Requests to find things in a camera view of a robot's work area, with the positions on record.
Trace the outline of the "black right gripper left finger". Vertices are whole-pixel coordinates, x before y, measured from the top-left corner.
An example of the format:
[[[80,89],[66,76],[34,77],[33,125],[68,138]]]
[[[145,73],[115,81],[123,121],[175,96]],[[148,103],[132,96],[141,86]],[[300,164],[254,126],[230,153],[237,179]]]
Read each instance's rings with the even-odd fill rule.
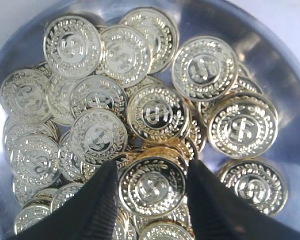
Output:
[[[106,161],[65,204],[16,240],[111,240],[118,211],[118,172]]]

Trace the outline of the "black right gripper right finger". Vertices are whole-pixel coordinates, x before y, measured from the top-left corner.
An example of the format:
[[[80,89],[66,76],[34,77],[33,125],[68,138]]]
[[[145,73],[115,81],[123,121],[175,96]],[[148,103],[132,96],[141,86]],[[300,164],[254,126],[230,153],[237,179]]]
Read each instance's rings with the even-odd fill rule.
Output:
[[[196,240],[300,240],[300,232],[245,203],[200,160],[189,162],[187,205]]]

